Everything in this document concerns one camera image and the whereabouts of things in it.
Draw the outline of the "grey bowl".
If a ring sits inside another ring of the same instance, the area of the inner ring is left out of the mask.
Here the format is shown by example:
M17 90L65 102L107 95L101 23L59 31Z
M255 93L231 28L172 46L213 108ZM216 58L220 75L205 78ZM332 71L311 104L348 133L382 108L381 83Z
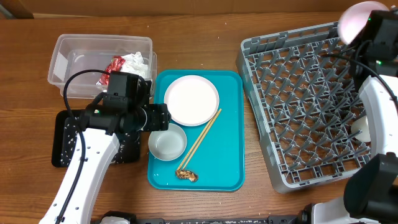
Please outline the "grey bowl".
M162 161L172 161L180 157L187 146L187 136L184 130L169 124L168 130L151 132L148 140L150 153Z

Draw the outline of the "small pink plate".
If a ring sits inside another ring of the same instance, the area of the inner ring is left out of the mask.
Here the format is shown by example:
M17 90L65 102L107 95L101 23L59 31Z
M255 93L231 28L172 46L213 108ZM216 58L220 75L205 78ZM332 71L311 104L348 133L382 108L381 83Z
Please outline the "small pink plate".
M389 11L384 4L376 1L357 3L348 8L338 21L338 36L341 41L349 45L366 25L371 11Z

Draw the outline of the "white napkin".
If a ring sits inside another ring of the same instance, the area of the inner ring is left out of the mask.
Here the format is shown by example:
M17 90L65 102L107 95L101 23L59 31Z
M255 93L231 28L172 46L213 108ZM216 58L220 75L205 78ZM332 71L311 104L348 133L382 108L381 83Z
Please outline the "white napkin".
M127 54L121 57L124 59L121 72L140 75L142 78L150 78L148 65L144 63L144 58L140 52Z

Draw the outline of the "brown food scrap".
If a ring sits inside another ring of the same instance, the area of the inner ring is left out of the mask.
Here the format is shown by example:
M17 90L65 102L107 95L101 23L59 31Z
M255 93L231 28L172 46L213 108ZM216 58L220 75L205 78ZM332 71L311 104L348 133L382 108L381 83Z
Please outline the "brown food scrap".
M175 174L179 179L188 179L191 182L196 182L198 180L198 176L190 170L179 169L176 170Z

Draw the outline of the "red snack wrapper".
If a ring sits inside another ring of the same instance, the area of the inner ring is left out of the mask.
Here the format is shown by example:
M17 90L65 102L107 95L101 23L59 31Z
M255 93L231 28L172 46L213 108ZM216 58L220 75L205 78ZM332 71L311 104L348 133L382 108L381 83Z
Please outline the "red snack wrapper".
M113 56L110 64L106 67L105 72L118 72L121 70L123 64L125 63L125 59L121 56ZM100 79L96 83L97 85L108 85L109 84L109 75L103 73Z

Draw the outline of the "small white cup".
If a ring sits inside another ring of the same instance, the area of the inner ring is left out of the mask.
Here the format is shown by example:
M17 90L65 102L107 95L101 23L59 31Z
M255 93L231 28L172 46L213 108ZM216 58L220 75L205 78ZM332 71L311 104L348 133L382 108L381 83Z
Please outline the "small white cup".
M353 122L351 125L351 133L356 133L354 138L361 142L371 141L367 116L363 116Z

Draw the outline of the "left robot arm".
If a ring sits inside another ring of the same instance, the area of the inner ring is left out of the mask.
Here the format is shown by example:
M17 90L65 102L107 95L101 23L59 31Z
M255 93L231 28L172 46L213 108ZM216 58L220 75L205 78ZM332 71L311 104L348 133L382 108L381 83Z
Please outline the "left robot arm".
M41 223L89 223L98 192L106 171L123 146L130 149L123 162L133 155L140 156L142 131L165 131L170 114L165 104L153 104L144 113L143 128L136 131L114 131L106 134L103 128L86 128L78 133L72 159L55 196L53 204Z

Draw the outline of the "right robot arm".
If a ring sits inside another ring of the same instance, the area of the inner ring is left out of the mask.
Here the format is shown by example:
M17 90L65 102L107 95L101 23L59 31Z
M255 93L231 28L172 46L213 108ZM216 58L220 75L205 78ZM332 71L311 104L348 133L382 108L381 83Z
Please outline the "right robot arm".
M397 223L397 8L355 4L340 17L338 35L354 48L349 74L366 112L351 132L369 133L371 159L342 197L307 205L297 223Z

